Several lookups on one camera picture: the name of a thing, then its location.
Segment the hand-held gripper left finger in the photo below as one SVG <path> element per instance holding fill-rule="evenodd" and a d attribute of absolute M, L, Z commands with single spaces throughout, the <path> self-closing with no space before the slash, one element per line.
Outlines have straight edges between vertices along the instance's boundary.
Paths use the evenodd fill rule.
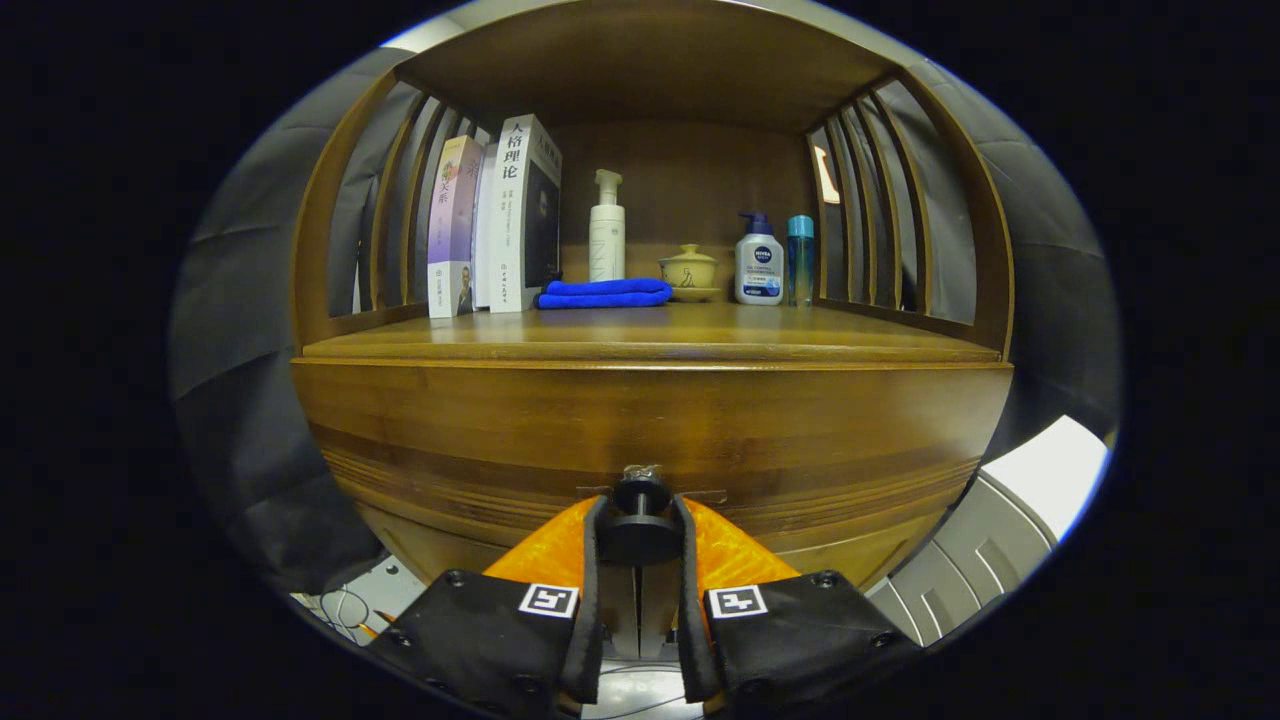
<path fill-rule="evenodd" d="M 576 502 L 483 571 L 443 571 L 367 655 L 453 716 L 580 715 L 602 674 L 608 505 L 603 495 Z"/>

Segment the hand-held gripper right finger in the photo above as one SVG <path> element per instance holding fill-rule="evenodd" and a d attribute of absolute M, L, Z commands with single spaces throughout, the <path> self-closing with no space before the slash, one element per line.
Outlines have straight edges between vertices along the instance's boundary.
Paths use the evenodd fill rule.
<path fill-rule="evenodd" d="M 677 497 L 676 641 L 708 714 L 841 714 L 920 660 L 919 643 L 840 571 L 801 573 L 709 506 Z"/>

